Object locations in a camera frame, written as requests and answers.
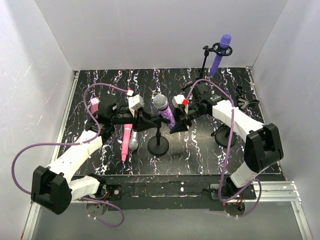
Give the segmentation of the purple glitter microphone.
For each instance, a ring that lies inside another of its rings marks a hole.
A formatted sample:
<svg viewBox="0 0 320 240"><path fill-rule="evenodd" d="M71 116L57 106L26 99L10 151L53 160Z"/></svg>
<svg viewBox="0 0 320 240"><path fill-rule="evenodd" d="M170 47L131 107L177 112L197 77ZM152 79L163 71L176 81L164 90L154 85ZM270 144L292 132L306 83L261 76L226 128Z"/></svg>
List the purple glitter microphone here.
<svg viewBox="0 0 320 240"><path fill-rule="evenodd" d="M167 119L170 121L170 123L168 123L167 126L171 130L175 126L176 120L172 113L172 110L170 109L168 98L163 94L157 94L153 98L153 105L155 108L158 109L158 111L160 112L160 115L164 119Z"/></svg>

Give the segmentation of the round base stand with clip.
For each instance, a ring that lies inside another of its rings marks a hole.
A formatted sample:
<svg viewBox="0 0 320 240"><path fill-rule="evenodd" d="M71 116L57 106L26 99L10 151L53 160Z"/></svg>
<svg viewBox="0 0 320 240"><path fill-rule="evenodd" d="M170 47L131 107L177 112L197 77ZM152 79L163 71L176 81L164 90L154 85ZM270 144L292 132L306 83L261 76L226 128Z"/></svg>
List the round base stand with clip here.
<svg viewBox="0 0 320 240"><path fill-rule="evenodd" d="M155 136L151 137L147 143L148 151L154 155L161 157L169 150L169 141L161 134L161 125L157 126Z"/></svg>

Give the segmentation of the silver microphone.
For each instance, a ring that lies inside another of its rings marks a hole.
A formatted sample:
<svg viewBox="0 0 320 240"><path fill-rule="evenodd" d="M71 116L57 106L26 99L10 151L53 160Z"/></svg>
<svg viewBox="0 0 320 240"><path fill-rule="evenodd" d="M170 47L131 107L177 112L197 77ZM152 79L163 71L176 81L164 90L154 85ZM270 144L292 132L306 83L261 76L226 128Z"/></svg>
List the silver microphone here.
<svg viewBox="0 0 320 240"><path fill-rule="evenodd" d="M136 132L136 131L131 132L128 147L132 151L135 151L138 149L138 147L139 147L138 132Z"/></svg>

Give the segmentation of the round base stand with scissor clamp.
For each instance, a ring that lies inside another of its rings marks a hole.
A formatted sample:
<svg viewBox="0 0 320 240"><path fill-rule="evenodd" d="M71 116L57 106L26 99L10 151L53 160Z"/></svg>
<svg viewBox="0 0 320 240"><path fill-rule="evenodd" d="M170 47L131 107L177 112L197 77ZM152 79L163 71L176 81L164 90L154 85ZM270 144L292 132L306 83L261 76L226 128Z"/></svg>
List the round base stand with scissor clamp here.
<svg viewBox="0 0 320 240"><path fill-rule="evenodd" d="M212 116L222 122L222 125L212 135L216 143L224 148L229 143L230 128L233 128L230 145L234 146L237 141L236 135L245 141L250 131L257 131L264 125L244 112L247 107L256 107L259 101L247 100L246 91L242 86L236 87L235 96L235 107L229 100L222 100L212 107Z"/></svg>

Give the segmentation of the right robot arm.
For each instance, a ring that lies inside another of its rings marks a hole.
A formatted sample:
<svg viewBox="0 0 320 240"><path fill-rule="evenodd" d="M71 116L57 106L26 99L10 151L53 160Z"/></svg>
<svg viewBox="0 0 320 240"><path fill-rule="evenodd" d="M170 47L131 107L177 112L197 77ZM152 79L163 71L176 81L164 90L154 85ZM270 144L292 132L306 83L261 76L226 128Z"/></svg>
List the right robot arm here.
<svg viewBox="0 0 320 240"><path fill-rule="evenodd" d="M264 170L284 157L279 129L273 123L263 124L234 105L225 92L214 94L202 80L196 81L190 89L194 103L182 94L172 99L175 124L171 133L185 132L191 121L203 115L210 115L227 127L229 134L236 133L245 143L243 163L230 176L220 191L226 191L232 199L241 194Z"/></svg>

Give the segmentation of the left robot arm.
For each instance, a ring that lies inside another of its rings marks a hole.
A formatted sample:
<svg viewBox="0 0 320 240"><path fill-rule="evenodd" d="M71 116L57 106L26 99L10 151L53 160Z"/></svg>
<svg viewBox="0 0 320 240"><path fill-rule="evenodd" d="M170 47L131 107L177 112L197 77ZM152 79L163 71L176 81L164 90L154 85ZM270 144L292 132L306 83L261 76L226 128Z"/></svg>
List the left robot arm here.
<svg viewBox="0 0 320 240"><path fill-rule="evenodd" d="M60 215L76 199L86 196L103 199L107 194L107 183L103 178L94 173L76 180L72 178L81 165L112 136L116 125L124 128L120 158L125 162L129 151L138 148L138 132L159 129L163 123L172 123L163 113L151 116L143 106L140 95L130 96L127 105L120 105L113 95L92 98L89 111L91 119L77 141L55 161L34 170L31 200Z"/></svg>

